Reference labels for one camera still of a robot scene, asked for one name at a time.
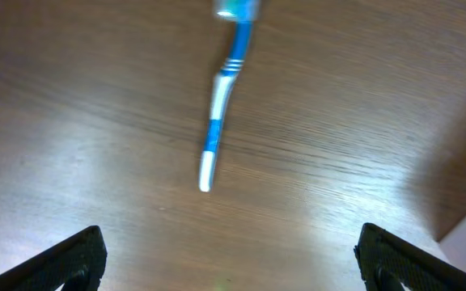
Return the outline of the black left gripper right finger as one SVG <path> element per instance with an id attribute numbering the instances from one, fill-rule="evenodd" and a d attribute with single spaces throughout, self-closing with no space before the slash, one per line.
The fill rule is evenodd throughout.
<path id="1" fill-rule="evenodd" d="M 466 272 L 373 223 L 362 226 L 354 254 L 368 290 L 466 290 Z"/>

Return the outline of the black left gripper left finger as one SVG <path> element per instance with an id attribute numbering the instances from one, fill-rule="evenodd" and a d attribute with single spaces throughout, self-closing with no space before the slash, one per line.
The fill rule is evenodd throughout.
<path id="1" fill-rule="evenodd" d="M 89 226 L 0 275 L 0 291 L 96 291 L 107 250 L 98 226 Z"/>

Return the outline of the blue white toothbrush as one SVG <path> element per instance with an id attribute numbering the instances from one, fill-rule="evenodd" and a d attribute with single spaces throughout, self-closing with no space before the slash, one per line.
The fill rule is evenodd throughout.
<path id="1" fill-rule="evenodd" d="M 218 0 L 215 3 L 215 14 L 234 23 L 235 30 L 227 57 L 214 76 L 209 123 L 199 169 L 198 187 L 202 192 L 209 192 L 212 188 L 228 100 L 244 66 L 259 7 L 259 0 Z"/>

